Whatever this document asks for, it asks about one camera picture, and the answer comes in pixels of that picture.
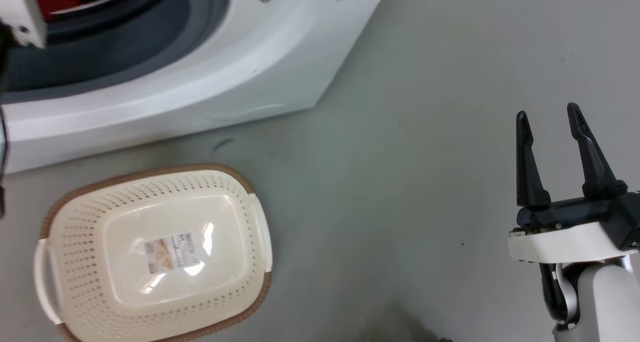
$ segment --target floor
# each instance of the floor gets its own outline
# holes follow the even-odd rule
[[[251,319],[202,341],[550,342],[538,269],[506,247],[515,114],[529,113],[552,198],[581,194],[570,101],[640,187],[639,13],[635,0],[383,0],[314,110],[8,176],[0,331],[61,341],[32,283],[58,197],[218,162],[262,199],[274,275]]]

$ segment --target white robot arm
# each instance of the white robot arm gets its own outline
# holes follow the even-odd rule
[[[516,119],[519,227],[514,260],[538,263],[556,342],[640,340],[640,284],[629,255],[640,241],[640,194],[616,180],[578,105],[567,106],[578,141],[584,197],[551,202],[542,187],[527,115]]]

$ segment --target washing machine drum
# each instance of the washing machine drum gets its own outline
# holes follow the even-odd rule
[[[156,71],[210,37],[229,0],[38,2],[47,48],[9,51],[2,103],[71,96]]]

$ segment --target washing machine door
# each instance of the washing machine door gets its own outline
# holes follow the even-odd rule
[[[2,77],[8,170],[311,108],[379,1],[38,0],[46,49]]]

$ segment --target laundry basket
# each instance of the laundry basket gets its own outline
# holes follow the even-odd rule
[[[258,197],[240,174],[215,164],[121,176],[67,194],[46,216],[34,259],[40,304],[72,342],[214,333],[256,311],[271,270]]]

